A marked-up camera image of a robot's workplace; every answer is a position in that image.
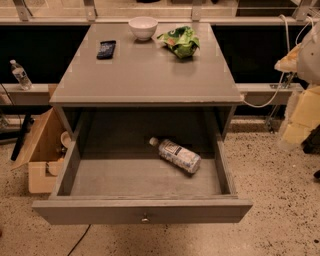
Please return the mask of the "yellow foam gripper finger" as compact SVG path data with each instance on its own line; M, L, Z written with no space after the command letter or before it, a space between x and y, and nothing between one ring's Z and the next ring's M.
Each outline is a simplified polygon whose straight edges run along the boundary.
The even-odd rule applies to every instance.
M276 62L274 68L281 72L296 72L297 58L300 50L300 44L291 49L286 56Z

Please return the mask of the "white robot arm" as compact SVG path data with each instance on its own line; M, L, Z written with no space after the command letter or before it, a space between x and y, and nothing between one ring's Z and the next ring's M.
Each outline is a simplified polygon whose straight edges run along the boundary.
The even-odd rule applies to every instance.
M291 149L301 145L320 125L320 21L274 68L296 73L309 84L302 93L290 96L280 128L281 147Z

